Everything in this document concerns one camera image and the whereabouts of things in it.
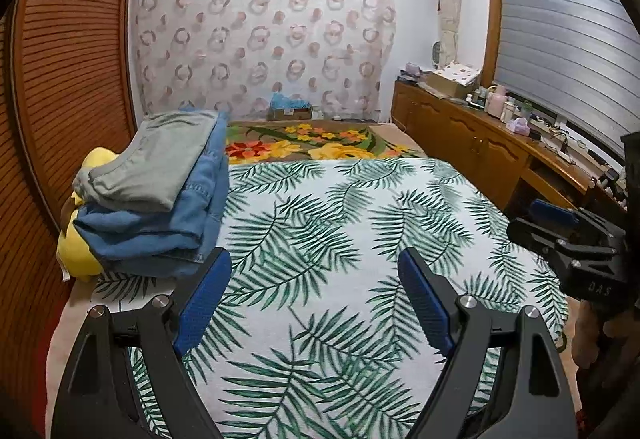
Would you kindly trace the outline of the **person's right hand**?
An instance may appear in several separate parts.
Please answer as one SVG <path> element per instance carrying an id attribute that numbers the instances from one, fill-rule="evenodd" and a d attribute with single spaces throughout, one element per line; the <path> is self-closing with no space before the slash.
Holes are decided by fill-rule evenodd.
<path id="1" fill-rule="evenodd" d="M 614 367 L 625 370 L 639 358 L 639 318 L 634 311 L 629 310 L 615 318 L 601 323 L 596 309 L 589 301 L 579 303 L 575 335 L 572 340 L 572 358 L 582 369 L 588 369 L 596 362 L 600 348 L 598 339 L 617 339 L 622 342 L 622 349 L 614 361 Z"/>

